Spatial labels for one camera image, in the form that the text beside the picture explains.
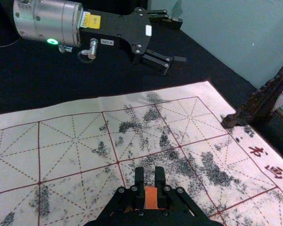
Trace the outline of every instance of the black table surface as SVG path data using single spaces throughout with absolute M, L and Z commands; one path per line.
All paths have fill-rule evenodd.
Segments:
M 164 55 L 187 57 L 181 71 L 159 76 L 133 65 L 122 50 L 99 49 L 90 65 L 57 46 L 19 40 L 0 48 L 0 113 L 34 109 L 83 98 L 149 91 L 210 80 L 234 107 L 256 89 L 182 31 L 153 26 L 149 48 Z M 254 128 L 283 156 L 283 124 L 273 116 Z

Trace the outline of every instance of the cable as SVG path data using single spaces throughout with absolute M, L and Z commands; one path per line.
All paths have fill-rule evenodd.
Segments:
M 0 48 L 7 47 L 7 46 L 11 46 L 11 45 L 15 44 L 16 42 L 18 42 L 19 40 L 20 40 L 20 39 L 17 39 L 16 41 L 14 41 L 14 42 L 11 43 L 11 44 L 8 44 L 8 45 L 5 45 L 5 46 L 0 46 Z

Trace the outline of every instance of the white label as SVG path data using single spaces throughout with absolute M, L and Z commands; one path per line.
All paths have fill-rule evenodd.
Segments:
M 152 36 L 152 26 L 151 25 L 146 25 L 146 35 L 147 36 Z
M 113 40 L 101 39 L 100 43 L 103 44 L 103 45 L 114 46 L 114 41 Z

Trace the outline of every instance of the robotic arm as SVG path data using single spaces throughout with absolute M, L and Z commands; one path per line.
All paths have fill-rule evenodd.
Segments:
M 84 9 L 67 0 L 14 0 L 13 19 L 23 39 L 57 45 L 61 53 L 73 47 L 86 47 L 78 53 L 91 63 L 101 46 L 125 50 L 134 64 L 148 64 L 166 74 L 170 67 L 180 69 L 186 58 L 164 56 L 148 49 L 152 23 L 180 29 L 183 21 L 169 19 L 166 10 L 135 8 L 129 15 L 117 15 Z

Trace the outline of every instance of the red grid line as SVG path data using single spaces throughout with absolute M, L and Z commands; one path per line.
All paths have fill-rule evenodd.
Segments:
M 102 112 L 102 115 L 103 115 L 103 119 L 104 119 L 104 121 L 105 121 L 105 125 L 106 125 L 106 127 L 107 127 L 107 131 L 108 131 L 108 134 L 109 134 L 109 137 L 110 137 L 110 141 L 111 141 L 111 145 L 112 145 L 112 148 L 113 148 L 113 151 L 114 151 L 115 159 L 117 160 L 117 165 L 118 165 L 119 173 L 121 174 L 122 181 L 123 181 L 123 183 L 124 183 L 124 187 L 126 187 L 125 180 L 124 180 L 124 177 L 123 177 L 123 173 L 122 173 L 122 171 L 121 171 L 121 168 L 120 168 L 120 166 L 119 166 L 119 161 L 118 161 L 118 159 L 117 159 L 117 152 L 115 151 L 115 147 L 114 147 L 114 144 L 113 144 L 113 141 L 112 141 L 111 133 L 110 133 L 110 131 L 109 131 L 109 127 L 108 127 L 106 118 L 105 118 L 105 116 L 104 116 L 104 112 Z
M 178 144 L 180 150 L 182 151 L 183 155 L 185 156 L 187 162 L 188 162 L 189 165 L 191 166 L 191 169 L 192 169 L 193 172 L 195 173 L 195 175 L 196 175 L 196 177 L 198 178 L 198 180 L 201 182 L 201 184 L 202 184 L 202 186 L 203 186 L 203 188 L 204 188 L 204 190 L 205 190 L 205 192 L 206 192 L 208 198 L 210 199 L 210 201 L 212 202 L 212 204 L 215 206 L 215 208 L 216 208 L 216 210 L 217 210 L 217 213 L 220 215 L 220 217 L 221 217 L 222 221 L 224 222 L 224 224 L 227 225 L 227 224 L 225 223 L 225 220 L 224 220 L 223 217 L 221 216 L 218 207 L 215 205 L 215 203 L 213 202 L 213 200 L 212 200 L 211 197 L 209 196 L 207 189 L 205 188 L 203 182 L 200 180 L 200 178 L 199 178 L 199 176 L 197 175 L 196 171 L 193 169 L 193 167 L 192 167 L 192 165 L 191 165 L 189 159 L 188 159 L 187 156 L 185 155 L 185 153 L 184 153 L 184 151 L 183 151 L 181 145 L 179 144 L 179 142 L 177 141 L 177 139 L 176 139 L 176 137 L 174 136 L 173 132 L 172 132 L 171 129 L 169 128 L 169 126 L 168 126 L 168 124 L 166 123 L 164 117 L 162 117 L 162 115 L 161 115 L 160 111 L 158 110 L 157 106 L 156 106 L 156 105 L 154 105 L 154 106 L 155 106 L 156 110 L 158 111 L 158 113 L 159 113 L 160 117 L 162 118 L 162 120 L 165 122 L 165 124 L 166 124 L 167 128 L 169 129 L 170 133 L 172 134 L 173 138 L 174 138 L 175 141 L 177 142 L 177 144 Z
M 218 118 L 214 115 L 214 113 L 203 103 L 203 105 L 212 113 L 212 115 L 218 120 Z M 263 173 L 268 179 L 270 179 L 275 186 L 277 186 L 280 191 L 283 193 L 283 190 L 266 174 L 262 171 L 262 169 L 256 164 L 256 162 L 251 158 L 251 156 L 244 150 L 244 148 L 236 141 L 236 139 L 229 133 L 232 139 L 236 142 L 236 144 L 247 154 L 247 156 L 252 160 L 252 162 L 256 165 L 256 167 Z
M 254 199 L 254 198 L 256 198 L 256 197 L 258 197 L 258 196 L 260 196 L 260 195 L 262 195 L 262 194 L 265 194 L 265 193 L 267 193 L 267 192 L 270 192 L 270 191 L 272 191 L 272 190 L 274 190 L 274 189 L 276 189 L 276 188 L 279 188 L 279 187 L 276 186 L 276 187 L 270 188 L 270 189 L 268 189 L 268 190 L 266 190 L 266 191 L 263 191 L 263 192 L 261 192 L 261 193 L 259 193 L 259 194 L 256 194 L 256 195 L 254 195 L 254 196 L 252 196 L 252 197 L 250 197 L 250 198 L 247 198 L 247 199 L 245 199 L 245 200 L 243 200 L 243 201 L 241 201 L 241 202 L 239 202 L 239 203 L 236 203 L 236 204 L 234 204 L 234 205 L 232 205 L 232 206 L 230 206 L 230 207 L 227 207 L 227 208 L 221 210 L 220 213 L 222 213 L 222 212 L 224 212 L 224 211 L 226 211 L 226 210 L 229 210 L 229 209 L 231 209 L 231 208 L 233 208 L 233 207 L 235 207 L 235 206 L 238 206 L 238 205 L 240 205 L 240 204 L 242 204 L 242 203 L 244 203 L 244 202 L 246 202 L 246 201 L 248 201 L 248 200 L 252 200 L 252 199 Z M 216 214 L 218 214 L 218 213 L 214 213 L 214 214 L 210 215 L 209 218 L 215 216 Z
M 39 163 L 38 226 L 40 226 L 40 204 L 41 204 L 40 122 L 38 122 L 38 163 Z
M 168 100 L 168 101 L 164 101 L 161 103 L 157 103 L 157 104 L 164 104 L 164 103 L 168 103 L 168 102 L 172 102 L 172 101 L 177 101 L 177 100 L 185 100 L 185 99 L 192 99 L 192 98 L 197 98 L 197 97 L 185 97 L 185 98 L 180 98 L 180 99 L 175 99 L 175 100 Z M 41 121 L 33 121 L 33 122 L 28 122 L 28 123 L 22 123 L 19 125 L 15 125 L 15 126 L 10 126 L 10 127 L 6 127 L 6 128 L 2 128 L 1 130 L 4 129 L 10 129 L 13 127 L 18 127 L 18 126 L 24 126 L 24 125 L 29 125 L 29 124 L 33 124 L 33 123 L 37 123 L 37 122 L 43 122 L 43 121 L 49 121 L 49 120 L 53 120 L 53 119 L 58 119 L 58 118 L 63 118 L 63 117 L 68 117 L 68 116 L 75 116 L 75 115 L 83 115 L 83 114 L 95 114 L 95 113 L 104 113 L 104 112 L 117 112 L 117 111 L 123 111 L 123 110 L 127 110 L 127 109 L 134 109 L 134 108 L 140 108 L 140 107 L 147 107 L 147 106 L 151 106 L 153 104 L 149 104 L 149 105 L 142 105 L 142 106 L 137 106 L 137 107 L 129 107 L 129 108 L 124 108 L 124 109 L 119 109 L 119 110 L 111 110 L 111 111 L 102 111 L 102 112 L 85 112 L 85 113 L 78 113 L 78 114 L 66 114 L 66 115 L 62 115 L 59 117 L 53 117 L 53 118 L 49 118 L 49 119 L 44 119 Z
M 162 115 L 160 114 L 160 112 L 159 112 L 159 110 L 158 110 L 158 108 L 157 108 L 156 105 L 163 104 L 163 103 L 168 103 L 168 102 L 173 102 L 173 101 L 178 101 L 178 100 L 183 100 L 183 99 L 191 99 L 191 98 L 198 98 L 198 99 L 203 103 L 203 101 L 202 101 L 199 97 L 186 97 L 186 98 L 180 98 L 180 99 L 175 99 L 175 100 L 170 100 L 170 101 L 165 101 L 165 102 L 157 103 L 157 104 L 154 104 L 154 106 L 156 107 L 156 109 L 157 109 L 159 115 L 161 116 L 161 118 L 163 119 L 163 117 L 162 117 Z M 146 106 L 150 106 L 150 105 L 142 105 L 142 106 L 137 106 L 137 107 L 131 107 L 131 108 L 129 108 L 129 109 L 140 108 L 140 107 L 146 107 Z M 204 105 L 204 106 L 210 111 L 210 113 L 219 121 L 219 119 L 213 114 L 213 112 L 212 112 L 204 103 L 203 103 L 203 105 Z M 39 142 L 40 142 L 40 137 L 39 137 L 39 136 L 40 136 L 40 122 L 41 122 L 41 121 L 38 121 L 37 123 L 38 123 L 39 182 L 38 182 L 38 183 L 31 184 L 31 185 L 25 185 L 25 186 L 21 186 L 21 187 L 17 187 L 17 188 L 12 188 L 12 189 L 9 189 L 9 190 L 6 190 L 6 191 L 2 191 L 2 192 L 0 192 L 0 194 L 6 193 L 6 192 L 9 192 L 9 191 L 13 191 L 13 190 L 16 190 L 16 189 L 21 189 L 21 188 L 29 187 L 29 186 L 35 186 L 35 185 L 39 185 L 39 193 L 40 193 L 40 189 L 41 189 L 40 186 L 41 186 L 42 183 L 50 182 L 50 181 L 57 180 L 57 179 L 61 179 L 61 178 L 65 178 L 65 177 L 70 177 L 70 176 L 73 176 L 73 175 L 77 175 L 77 174 L 80 174 L 80 173 L 89 172 L 89 171 L 92 171 L 92 170 L 97 170 L 97 169 L 104 168 L 104 167 L 108 167 L 108 166 L 111 166 L 111 165 L 114 165 L 114 164 L 117 164 L 117 165 L 118 165 L 119 170 L 120 170 L 120 174 L 121 174 L 121 177 L 122 177 L 122 181 L 123 181 L 124 186 L 125 186 L 124 177 L 123 177 L 121 168 L 120 168 L 120 166 L 119 166 L 119 163 L 120 163 L 120 162 L 130 161 L 130 160 L 133 160 L 133 159 L 139 159 L 139 158 L 143 158 L 143 157 L 146 157 L 146 156 L 149 156 L 149 155 L 154 155 L 154 154 L 166 152 L 166 151 L 169 151 L 169 150 L 172 150 L 172 149 L 176 149 L 176 148 L 180 148 L 180 149 L 181 149 L 182 153 L 184 154 L 185 158 L 186 158 L 187 161 L 188 161 L 188 158 L 186 157 L 186 155 L 185 155 L 185 153 L 184 153 L 184 151 L 183 151 L 183 149 L 182 149 L 183 146 L 191 145 L 191 144 L 194 144 L 194 143 L 198 143 L 198 142 L 202 142 L 202 141 L 206 141 L 206 140 L 210 140 L 210 139 L 214 139 L 214 138 L 222 137 L 222 136 L 226 136 L 226 135 L 230 135 L 230 136 L 233 138 L 233 140 L 236 142 L 236 144 L 248 155 L 248 153 L 241 147 L 241 145 L 240 145 L 240 144 L 234 139 L 234 137 L 233 137 L 231 134 L 229 134 L 229 133 L 223 134 L 223 135 L 219 135 L 219 136 L 216 136 L 216 137 L 207 138 L 207 139 L 204 139 L 204 140 L 199 140 L 199 141 L 191 142 L 191 143 L 184 144 L 184 145 L 180 145 L 180 144 L 178 143 L 177 139 L 175 138 L 175 136 L 173 135 L 171 129 L 170 129 L 169 126 L 167 125 L 166 121 L 163 119 L 164 123 L 166 124 L 166 126 L 167 126 L 168 129 L 170 130 L 172 136 L 174 137 L 175 141 L 178 143 L 178 147 L 166 149 L 166 150 L 164 150 L 164 151 L 160 151 L 160 152 L 157 152 L 157 153 L 151 153 L 151 154 L 148 154 L 148 155 L 145 155 L 145 156 L 141 156 L 141 157 L 136 157 L 136 158 L 132 158 L 132 159 L 126 159 L 126 160 L 118 161 L 118 159 L 117 159 L 117 154 L 116 154 L 116 151 L 115 151 L 115 147 L 114 147 L 113 142 L 112 142 L 111 133 L 110 133 L 110 131 L 109 131 L 108 124 L 107 124 L 106 119 L 105 119 L 105 116 L 104 116 L 104 112 L 116 112 L 116 111 L 122 111 L 122 110 L 126 110 L 126 109 L 119 109 L 119 110 L 113 110 L 113 111 L 103 111 L 103 112 L 89 112 L 89 113 L 73 114 L 73 115 L 83 115 L 83 114 L 91 114 L 91 113 L 102 113 L 103 119 L 104 119 L 104 121 L 105 121 L 107 130 L 108 130 L 108 134 L 109 134 L 109 137 L 110 137 L 110 141 L 111 141 L 111 144 L 112 144 L 112 147 L 113 147 L 113 150 L 114 150 L 114 154 L 115 154 L 115 157 L 116 157 L 116 160 L 117 160 L 115 163 L 112 163 L 112 164 L 109 164 L 109 165 L 105 165 L 105 166 L 102 166 L 102 167 L 97 167 L 97 168 L 85 170 L 85 171 L 82 171 L 82 172 L 77 172 L 77 173 L 70 174 L 70 175 L 66 175 L 66 176 L 62 176 L 62 177 L 59 177 L 59 178 L 54 178 L 54 179 L 42 181 L 42 182 L 40 181 L 40 179 L 41 179 L 41 164 L 40 164 L 40 144 L 39 144 Z M 42 120 L 42 121 L 48 121 L 48 120 L 52 120 L 52 119 L 56 119 L 56 118 L 62 118 L 62 117 L 67 117 L 67 116 L 71 116 L 71 115 L 63 115 L 63 116 L 59 116 L 59 117 L 55 117 L 55 118 L 50 118 L 50 119 Z M 18 126 L 22 126 L 22 125 L 33 124 L 33 123 L 36 123 L 36 122 L 23 123 L 23 124 L 19 124 L 19 125 L 16 125 L 16 126 L 7 127 L 7 128 L 4 128 L 4 129 L 9 129 L 9 128 L 18 127 Z M 278 185 L 277 185 L 268 175 L 266 175 L 266 174 L 261 170 L 261 168 L 255 163 L 255 161 L 254 161 L 249 155 L 248 155 L 248 157 L 253 161 L 253 163 L 257 166 L 257 168 L 258 168 L 267 178 L 269 178 L 269 179 L 274 183 L 274 185 L 276 185 L 276 187 L 271 188 L 271 189 L 268 189 L 268 190 L 266 190 L 266 191 L 264 191 L 264 192 L 261 192 L 261 193 L 255 195 L 255 196 L 252 196 L 252 197 L 250 197 L 250 198 L 248 198 L 248 199 L 246 199 L 246 200 L 243 200 L 243 201 L 241 201 L 241 202 L 239 202 L 239 203 L 236 203 L 235 205 L 233 205 L 233 206 L 231 206 L 231 207 L 228 207 L 228 208 L 225 208 L 224 210 L 219 211 L 218 208 L 217 208 L 217 206 L 216 206 L 216 205 L 213 203 L 213 201 L 211 200 L 211 198 L 210 198 L 210 196 L 209 196 L 209 194 L 208 194 L 208 192 L 207 192 L 205 186 L 203 185 L 202 181 L 199 179 L 200 182 L 202 183 L 202 185 L 203 185 L 203 187 L 204 187 L 206 193 L 207 193 L 207 196 L 209 197 L 209 199 L 211 200 L 211 202 L 214 204 L 214 206 L 215 206 L 216 209 L 217 209 L 217 213 L 215 213 L 215 214 L 213 214 L 213 215 L 211 215 L 211 216 L 209 216 L 209 217 L 212 217 L 212 216 L 217 215 L 217 214 L 219 214 L 219 215 L 221 216 L 221 212 L 226 211 L 226 210 L 228 210 L 228 209 L 230 209 L 230 208 L 233 208 L 233 207 L 235 207 L 235 206 L 237 206 L 237 205 L 239 205 L 239 204 L 241 204 L 241 203 L 244 203 L 244 202 L 246 202 L 246 201 L 248 201 L 248 200 L 251 200 L 251 199 L 253 199 L 253 198 L 255 198 L 255 197 L 259 196 L 259 195 L 262 195 L 262 194 L 264 194 L 264 193 L 267 193 L 267 192 L 269 192 L 269 191 L 271 191 L 271 190 L 273 190 L 273 189 L 276 189 L 276 188 L 278 188 L 279 190 L 281 190 L 281 192 L 283 193 L 283 190 L 282 190 L 281 188 L 279 188 Z M 39 213 L 39 216 L 38 216 L 38 225 L 40 225 L 40 213 Z

